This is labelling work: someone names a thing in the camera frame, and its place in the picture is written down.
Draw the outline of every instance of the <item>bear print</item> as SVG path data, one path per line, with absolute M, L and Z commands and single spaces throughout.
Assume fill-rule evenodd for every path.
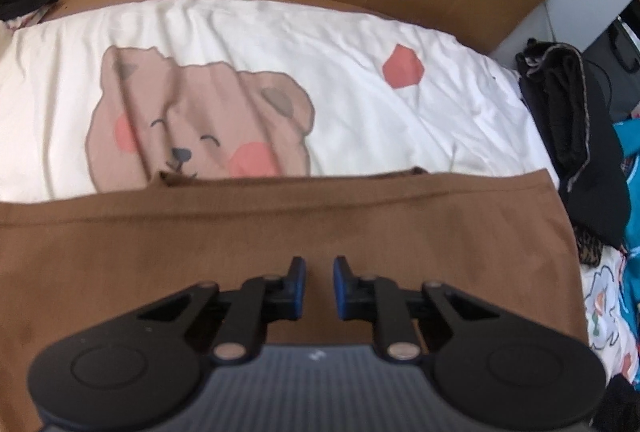
M 86 137 L 98 192 L 191 178 L 304 176 L 314 106 L 290 76 L 226 62 L 180 66 L 157 48 L 108 48 Z

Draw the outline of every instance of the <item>white cloth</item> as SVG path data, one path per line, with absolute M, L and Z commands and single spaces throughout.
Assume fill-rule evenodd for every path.
M 155 0 L 14 34 L 0 56 L 1 201 L 96 191 L 85 142 L 110 46 L 157 48 L 179 66 L 227 62 L 291 76 L 315 109 L 312 175 L 546 168 L 558 180 L 517 76 L 448 34 L 277 2 Z
M 597 268 L 580 266 L 591 349 L 600 357 L 607 380 L 622 374 L 630 383 L 638 375 L 636 339 L 620 314 L 623 255 L 605 246 Z

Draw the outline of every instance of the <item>brown fabric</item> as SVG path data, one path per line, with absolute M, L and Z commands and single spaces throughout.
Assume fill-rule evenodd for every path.
M 401 287 L 443 280 L 586 341 L 577 250 L 546 171 L 515 178 L 409 173 L 210 184 L 0 204 L 0 428 L 33 431 L 26 373 L 47 344 L 204 280 L 238 288 L 308 266 L 300 322 L 273 342 L 369 341 L 337 319 L 332 262 Z

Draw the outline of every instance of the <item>bear nose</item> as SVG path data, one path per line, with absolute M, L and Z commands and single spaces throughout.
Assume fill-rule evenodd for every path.
M 191 159 L 191 150 L 188 148 L 172 148 L 171 154 L 174 156 L 174 159 L 180 163 L 187 163 L 187 161 Z

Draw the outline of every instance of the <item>ribbed gray surface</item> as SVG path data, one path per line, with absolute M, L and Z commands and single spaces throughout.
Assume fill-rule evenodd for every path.
M 217 370 L 188 410 L 149 432 L 496 430 L 449 408 L 417 367 L 387 364 L 369 346 L 271 346 L 250 364 Z

